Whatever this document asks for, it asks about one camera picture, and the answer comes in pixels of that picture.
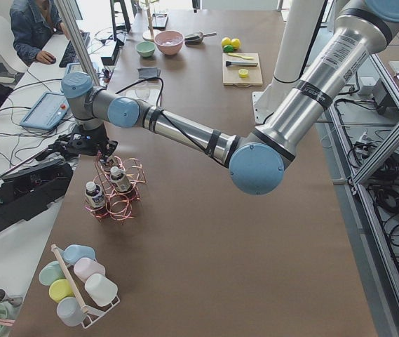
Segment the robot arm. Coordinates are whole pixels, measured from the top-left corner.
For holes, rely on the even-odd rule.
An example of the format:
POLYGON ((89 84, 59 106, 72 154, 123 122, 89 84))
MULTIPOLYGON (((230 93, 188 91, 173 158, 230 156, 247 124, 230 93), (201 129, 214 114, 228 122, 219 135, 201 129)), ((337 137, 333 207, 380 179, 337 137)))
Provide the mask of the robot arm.
POLYGON ((298 143, 347 81, 398 32, 399 1, 348 2, 335 20, 332 38, 280 105, 246 136, 230 136, 141 99, 105 90, 83 72, 66 75, 62 90, 81 133, 94 145, 107 142, 106 123, 121 128, 141 126, 223 165, 239 190, 267 194, 280 184, 296 157, 298 143))

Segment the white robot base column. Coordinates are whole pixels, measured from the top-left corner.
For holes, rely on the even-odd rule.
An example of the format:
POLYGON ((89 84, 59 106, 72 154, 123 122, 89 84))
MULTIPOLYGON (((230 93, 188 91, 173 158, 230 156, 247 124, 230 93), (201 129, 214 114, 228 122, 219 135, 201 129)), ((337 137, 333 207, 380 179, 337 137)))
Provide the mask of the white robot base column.
POLYGON ((291 3, 271 83, 252 94, 256 124, 275 112, 303 75, 327 6, 326 0, 291 3))

